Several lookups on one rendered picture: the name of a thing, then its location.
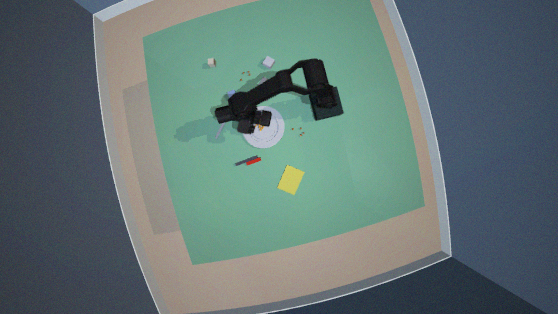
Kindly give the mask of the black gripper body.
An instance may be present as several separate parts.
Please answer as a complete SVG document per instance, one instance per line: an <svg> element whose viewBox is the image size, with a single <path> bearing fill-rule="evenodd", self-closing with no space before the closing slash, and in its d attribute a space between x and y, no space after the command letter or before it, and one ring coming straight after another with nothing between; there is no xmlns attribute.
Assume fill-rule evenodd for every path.
<svg viewBox="0 0 558 314"><path fill-rule="evenodd" d="M252 113L252 116L250 118L243 119L243 120L247 120L247 121L251 121L251 119L256 120L256 121L260 120L260 125L268 127L268 126L270 126L271 115L272 115L272 113L269 112L269 111L262 110L262 114L261 114L261 112L254 110L253 113Z"/></svg>

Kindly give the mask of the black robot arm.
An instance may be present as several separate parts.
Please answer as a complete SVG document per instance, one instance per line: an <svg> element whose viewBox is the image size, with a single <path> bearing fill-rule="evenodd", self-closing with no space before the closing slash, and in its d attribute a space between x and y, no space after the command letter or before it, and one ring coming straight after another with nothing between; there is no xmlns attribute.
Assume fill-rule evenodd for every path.
<svg viewBox="0 0 558 314"><path fill-rule="evenodd" d="M292 84L290 74L303 67L307 89ZM338 105L334 88L329 85L323 60L313 58L300 60L287 70L279 70L274 77L247 92L239 92L228 99L228 106L216 108L215 117L218 123L238 122L237 131L244 134L254 133L252 116L256 105L281 93L296 92L301 95L316 93L317 108L331 109ZM319 106L319 107L318 107Z"/></svg>

